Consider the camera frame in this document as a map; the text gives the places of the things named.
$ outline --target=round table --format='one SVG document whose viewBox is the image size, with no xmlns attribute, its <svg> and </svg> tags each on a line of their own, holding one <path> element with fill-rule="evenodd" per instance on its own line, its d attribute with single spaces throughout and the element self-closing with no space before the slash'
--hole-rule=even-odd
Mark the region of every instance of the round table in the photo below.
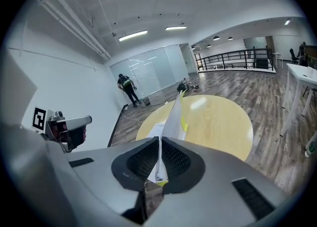
<svg viewBox="0 0 317 227">
<path fill-rule="evenodd" d="M 173 105 L 174 101 L 151 113 L 136 139 L 147 138 L 156 123 L 165 123 Z M 185 141 L 246 160 L 252 146 L 253 128 L 246 112 L 235 102 L 211 95 L 184 97 L 182 113 L 188 123 Z"/>
</svg>

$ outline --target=ceiling light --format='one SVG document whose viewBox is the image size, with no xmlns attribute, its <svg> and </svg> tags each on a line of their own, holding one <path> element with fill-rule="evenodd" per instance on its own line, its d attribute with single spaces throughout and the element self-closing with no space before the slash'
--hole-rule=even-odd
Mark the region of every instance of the ceiling light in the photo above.
<svg viewBox="0 0 317 227">
<path fill-rule="evenodd" d="M 177 26 L 177 27 L 167 27 L 165 30 L 169 31 L 169 30 L 181 30 L 181 29 L 186 29 L 187 26 Z"/>
<path fill-rule="evenodd" d="M 133 33 L 131 35 L 127 35 L 127 36 L 119 38 L 119 41 L 130 39 L 130 38 L 133 38 L 133 37 L 136 37 L 136 36 L 140 36 L 140 35 L 143 35 L 143 34 L 147 34 L 147 32 L 148 31 L 146 30 L 146 31 L 140 31 L 140 32 L 137 32 L 137 33 Z"/>
<path fill-rule="evenodd" d="M 135 65 L 137 65 L 137 64 L 139 64 L 139 62 L 138 62 L 138 63 L 135 63 L 135 64 L 133 64 L 133 65 L 131 65 L 131 66 L 129 66 L 129 67 L 135 66 Z"/>
</svg>

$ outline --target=metal railing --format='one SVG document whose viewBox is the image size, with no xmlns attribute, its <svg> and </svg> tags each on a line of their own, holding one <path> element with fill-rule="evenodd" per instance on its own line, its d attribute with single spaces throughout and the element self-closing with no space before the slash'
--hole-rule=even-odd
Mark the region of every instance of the metal railing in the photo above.
<svg viewBox="0 0 317 227">
<path fill-rule="evenodd" d="M 197 59 L 196 64 L 199 71 L 226 68 L 262 68 L 273 71 L 273 68 L 276 68 L 272 50 L 269 48 L 253 48 L 208 56 Z"/>
</svg>

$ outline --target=glass wall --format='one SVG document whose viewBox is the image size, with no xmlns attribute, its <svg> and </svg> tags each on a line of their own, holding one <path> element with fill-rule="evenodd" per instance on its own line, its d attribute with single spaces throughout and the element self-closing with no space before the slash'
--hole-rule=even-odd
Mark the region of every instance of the glass wall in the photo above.
<svg viewBox="0 0 317 227">
<path fill-rule="evenodd" d="M 136 94 L 139 98 L 188 77 L 179 45 L 158 48 L 133 56 L 110 66 L 110 69 L 116 80 L 119 74 L 129 76 L 138 88 Z"/>
</svg>

